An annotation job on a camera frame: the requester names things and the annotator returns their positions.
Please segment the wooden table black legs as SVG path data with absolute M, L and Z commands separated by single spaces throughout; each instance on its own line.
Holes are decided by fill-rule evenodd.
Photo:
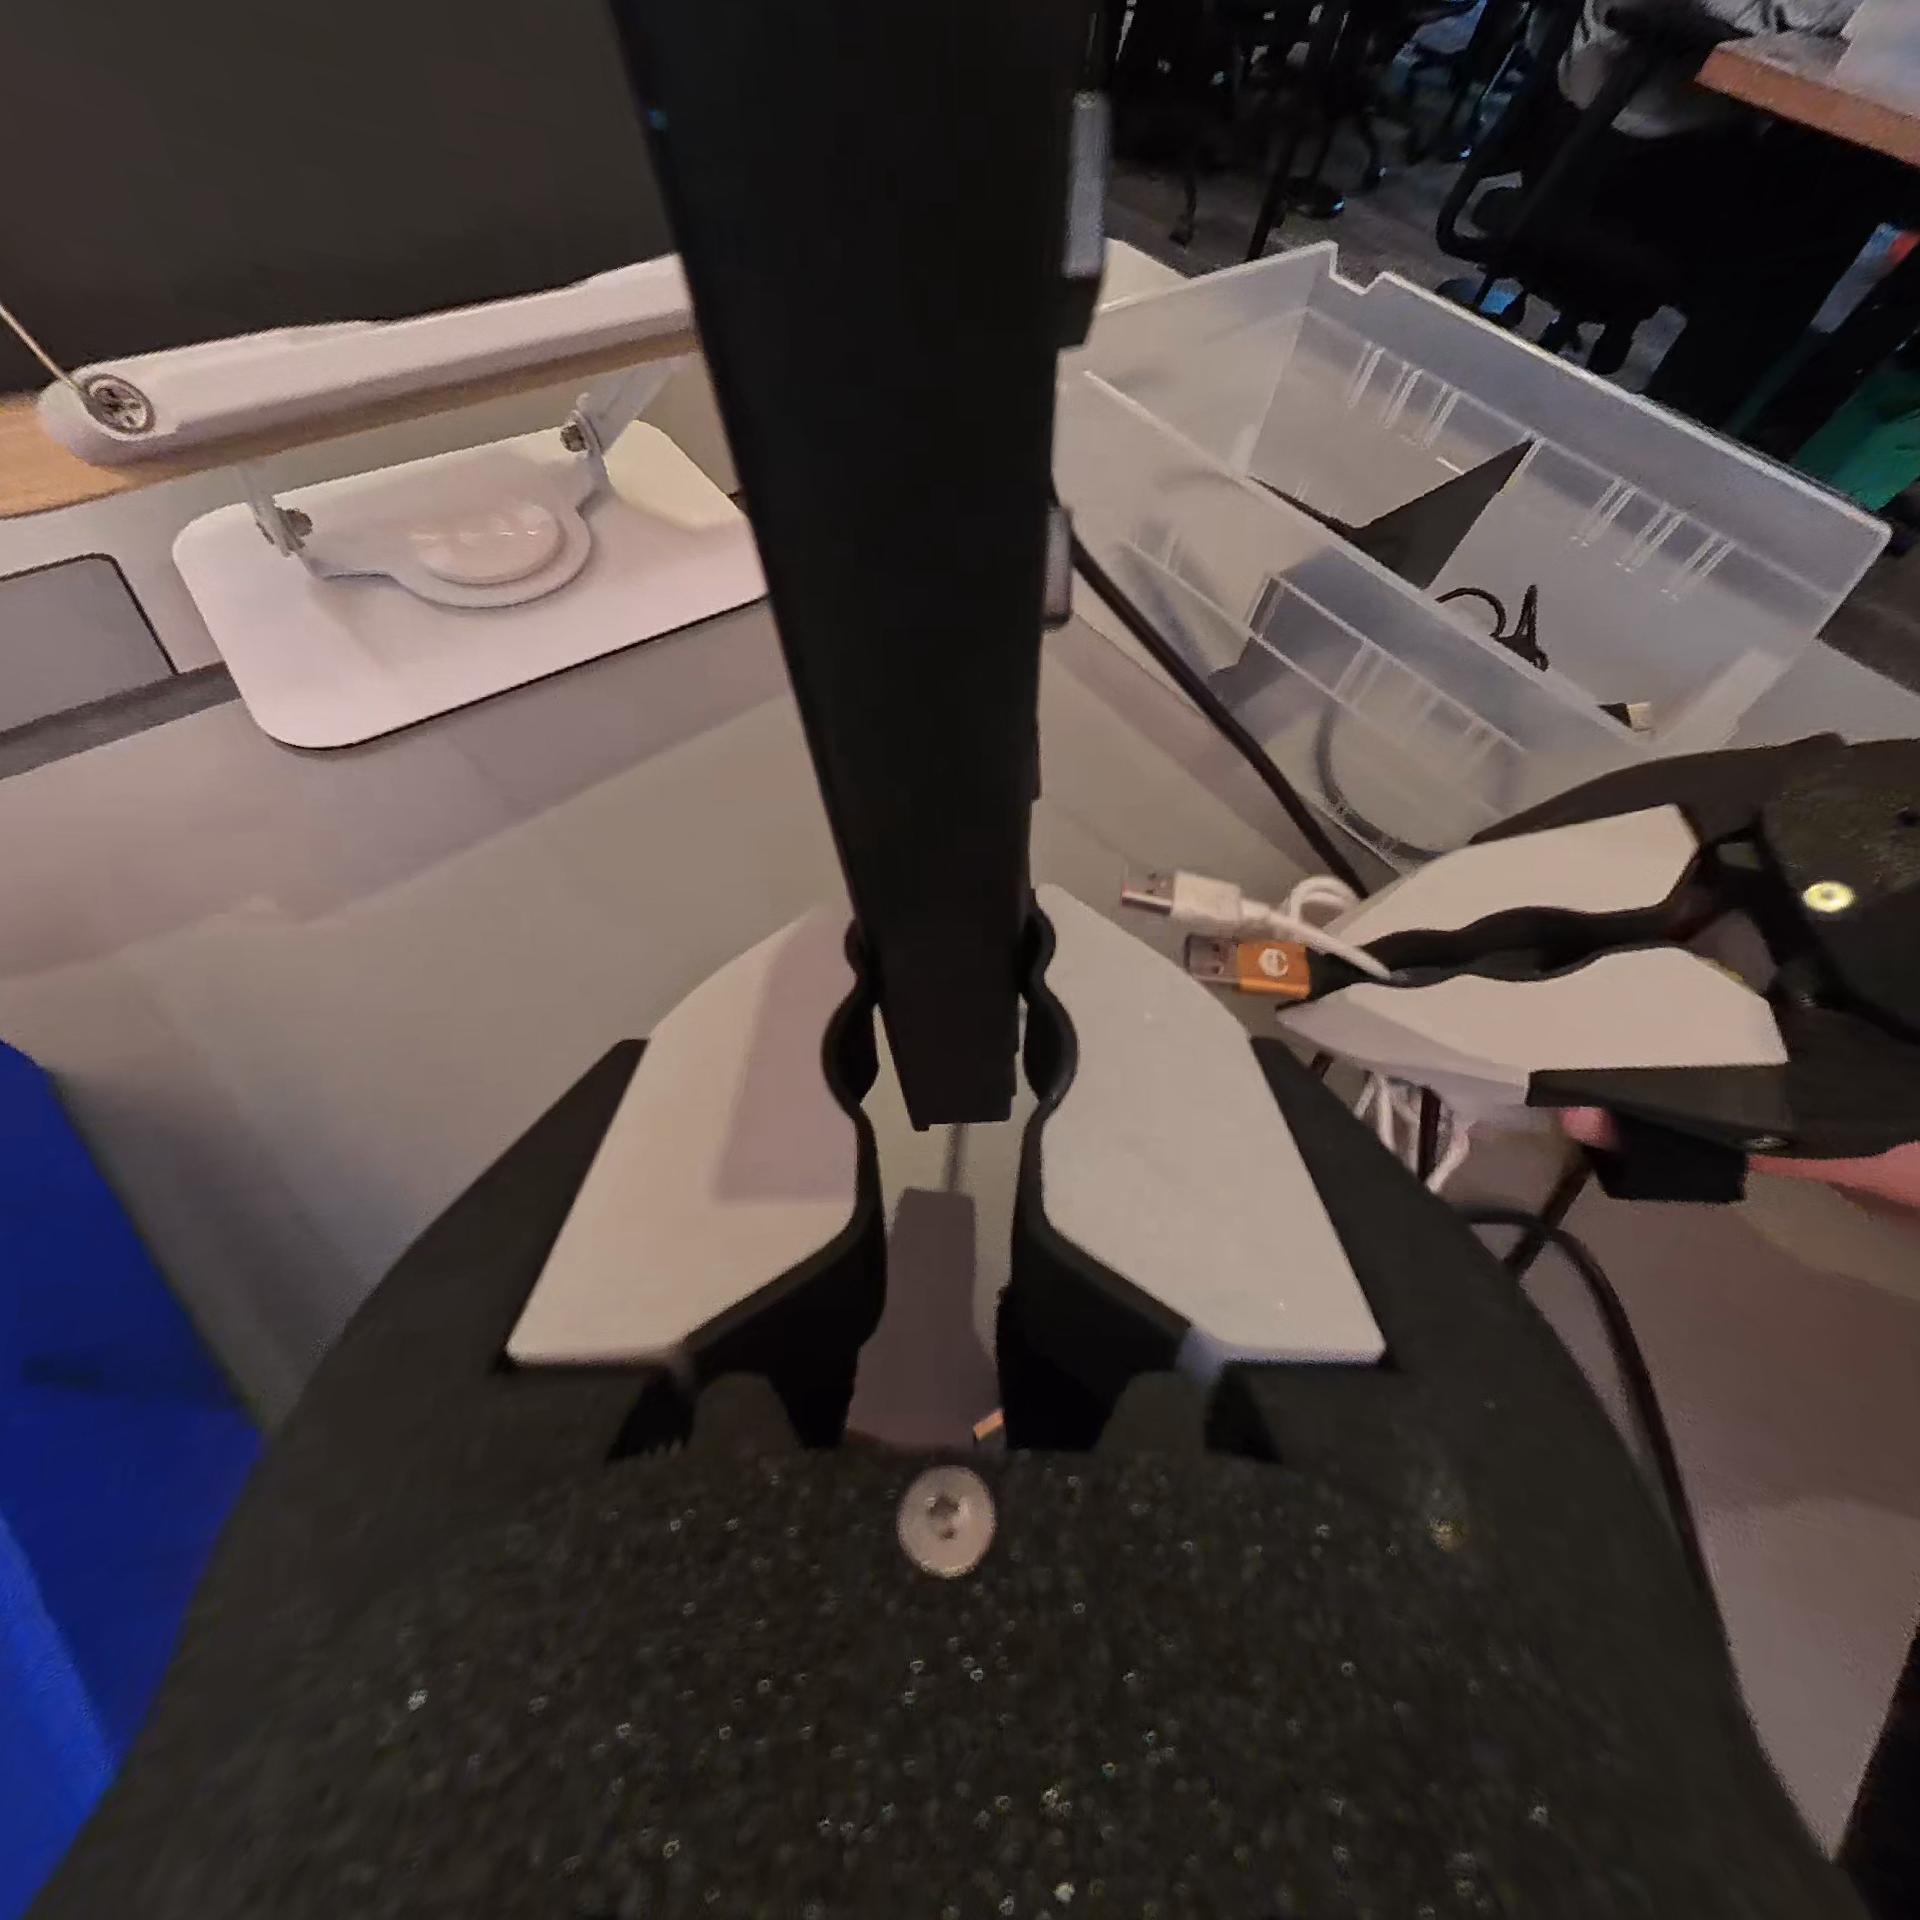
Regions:
M 1726 39 L 1694 67 L 1702 91 L 1802 120 L 1920 170 L 1920 53 L 1851 53 L 1843 39 Z

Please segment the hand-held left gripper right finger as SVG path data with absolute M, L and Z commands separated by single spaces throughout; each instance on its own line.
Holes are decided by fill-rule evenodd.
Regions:
M 1275 1086 L 1297 1059 L 1062 884 L 1025 937 L 1006 1444 L 1095 1452 L 1151 1375 L 1203 1413 L 1241 1375 L 1376 1375 L 1386 1335 Z

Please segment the white tilting stand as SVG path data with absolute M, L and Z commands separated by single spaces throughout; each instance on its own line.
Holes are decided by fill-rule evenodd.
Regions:
M 767 599 L 649 408 L 712 402 L 677 257 L 390 321 L 291 321 L 5 397 L 5 574 L 118 553 L 280 747 L 370 747 Z

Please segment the grey desk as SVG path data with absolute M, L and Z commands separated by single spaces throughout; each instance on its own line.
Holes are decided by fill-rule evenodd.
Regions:
M 232 478 L 5 517 L 172 677 L 5 737 L 5 1042 L 280 1427 L 390 1259 L 702 973 L 840 895 L 767 606 L 291 756 L 172 539 Z M 1911 1642 L 1911 1215 L 1802 1177 L 1567 1212 L 1653 1358 L 1752 1720 L 1843 1833 Z

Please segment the person's right hand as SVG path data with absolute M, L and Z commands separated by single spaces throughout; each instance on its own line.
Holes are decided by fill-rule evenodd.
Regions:
M 1617 1157 L 1617 1117 L 1610 1109 L 1561 1109 L 1567 1141 Z M 1883 1215 L 1920 1215 L 1920 1141 L 1883 1149 L 1883 1157 L 1752 1157 L 1752 1172 L 1765 1177 L 1802 1177 L 1802 1184 L 1833 1184 L 1860 1212 Z

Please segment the black usb hub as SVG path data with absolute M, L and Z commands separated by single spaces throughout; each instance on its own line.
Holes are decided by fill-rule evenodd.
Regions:
M 917 1128 L 1012 1117 L 1056 362 L 1100 290 L 1095 8 L 612 8 Z

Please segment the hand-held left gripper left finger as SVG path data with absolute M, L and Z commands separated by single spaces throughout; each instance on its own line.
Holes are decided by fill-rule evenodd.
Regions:
M 878 1007 L 840 911 L 712 973 L 649 1042 L 510 1325 L 514 1375 L 749 1375 L 791 1444 L 840 1444 L 889 1311 L 866 1096 Z

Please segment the clear plastic bin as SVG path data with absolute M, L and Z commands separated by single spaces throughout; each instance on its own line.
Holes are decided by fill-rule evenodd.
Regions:
M 1883 517 L 1331 247 L 1113 304 L 1056 494 L 1386 872 L 1657 756 L 1911 737 L 1911 685 L 1820 644 Z

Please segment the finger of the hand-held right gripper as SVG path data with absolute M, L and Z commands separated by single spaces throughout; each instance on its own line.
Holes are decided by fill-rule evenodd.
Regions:
M 1694 951 L 1610 951 L 1552 976 L 1340 986 L 1280 1007 L 1340 1062 L 1415 1086 L 1527 1096 L 1536 1072 L 1770 1072 L 1793 1042 L 1733 973 Z
M 1346 951 L 1395 976 L 1689 976 L 1672 939 L 1702 842 L 1683 807 L 1450 852 L 1346 911 Z

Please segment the black office chair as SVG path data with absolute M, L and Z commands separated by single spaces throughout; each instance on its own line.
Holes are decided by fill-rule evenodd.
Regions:
M 1634 332 L 1689 284 L 1689 203 L 1702 136 L 1596 120 L 1567 91 L 1511 104 L 1441 203 L 1441 304 L 1517 321 L 1552 304 L 1546 351 L 1585 343 L 1585 373 L 1629 373 Z
M 1330 180 L 1331 136 L 1357 135 L 1363 194 L 1378 182 L 1376 67 L 1400 27 L 1386 0 L 1115 0 L 1100 27 L 1100 74 L 1115 106 L 1115 163 L 1175 182 L 1162 247 L 1184 257 L 1203 182 L 1258 180 L 1253 266 L 1285 217 L 1331 222 L 1346 194 Z

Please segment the blue storage bin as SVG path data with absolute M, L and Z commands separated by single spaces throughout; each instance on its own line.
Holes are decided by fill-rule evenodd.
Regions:
M 118 1778 L 265 1459 L 55 1080 L 0 1062 L 0 1818 L 37 1878 Z

